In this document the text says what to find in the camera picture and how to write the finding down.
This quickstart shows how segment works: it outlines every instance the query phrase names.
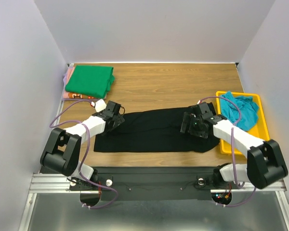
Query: yellow basket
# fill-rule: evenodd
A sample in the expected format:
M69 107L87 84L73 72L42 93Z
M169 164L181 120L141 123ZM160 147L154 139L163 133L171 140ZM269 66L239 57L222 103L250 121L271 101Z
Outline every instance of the yellow basket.
M226 93L226 91L217 91L216 92L216 96L221 96L221 95L223 95L225 93ZM262 109L261 100L260 100L259 95L257 95L257 94L249 94L249 93L239 93L239 92L232 92L232 95L234 97L241 96L241 95L243 95L243 96L252 96L252 100L259 106L259 110L257 112L258 121L257 121L256 125L251 130L248 131L248 134L256 136L258 138L261 138L261 139L263 139L265 141L270 140L269 132L268 132L268 128L266 126L264 113L263 113L263 109ZM216 98L216 102L217 102L217 114L220 114L221 113L220 99ZM231 154L231 145L228 144L226 141L221 140L220 148L221 148L221 153L222 154ZM235 154L236 155L243 155L237 149L235 149Z

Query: wood surface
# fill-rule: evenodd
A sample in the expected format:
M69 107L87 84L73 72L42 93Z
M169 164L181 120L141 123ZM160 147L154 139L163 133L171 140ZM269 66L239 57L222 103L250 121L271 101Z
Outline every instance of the wood surface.
M201 98L214 96L218 90L243 92L234 64L90 64L114 67L116 80L106 102L112 100L125 107L126 113L160 108L194 105ZM71 105L64 103L64 109ZM71 107L60 118L87 119L95 111L86 102ZM94 138L85 164L90 166L217 166L231 162L231 156L220 154L220 147L206 153L94 153ZM82 145L80 157L87 143ZM245 163L243 156L237 163Z

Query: white metal frame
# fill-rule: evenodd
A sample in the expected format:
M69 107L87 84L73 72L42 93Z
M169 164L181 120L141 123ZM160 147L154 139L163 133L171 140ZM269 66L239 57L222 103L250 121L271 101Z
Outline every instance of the white metal frame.
M57 115L61 113L63 109L64 102L61 101L57 111ZM59 123L60 118L58 118L54 124ZM30 225L35 200L38 193L93 193L97 194L98 191L70 191L69 190L70 182L66 179L66 176L61 174L34 174L31 180L29 194L27 197L25 209L19 226L19 231L27 231ZM232 190L233 192L251 192L253 191L254 186L251 183L246 183L243 189ZM289 230L289 203L285 196L286 186L284 181L278 181L272 185L266 187L265 189L257 191L274 191L282 210L282 214L286 223L286 226ZM211 190L212 193L224 192L223 190Z

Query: folded black cloth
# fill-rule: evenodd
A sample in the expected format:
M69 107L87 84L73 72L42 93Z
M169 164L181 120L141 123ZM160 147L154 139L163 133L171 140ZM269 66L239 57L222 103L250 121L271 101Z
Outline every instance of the folded black cloth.
M215 114L212 103L210 109ZM191 107L158 109L125 114L125 122L105 135L95 138L95 152L188 152L204 153L214 148L219 139L207 139L180 132L184 112Z

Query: folded green towel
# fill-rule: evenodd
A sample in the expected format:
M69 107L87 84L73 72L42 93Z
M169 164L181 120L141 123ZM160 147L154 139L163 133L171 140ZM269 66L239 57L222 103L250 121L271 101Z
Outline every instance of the folded green towel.
M113 67L77 65L66 85L66 91L103 99L115 77Z

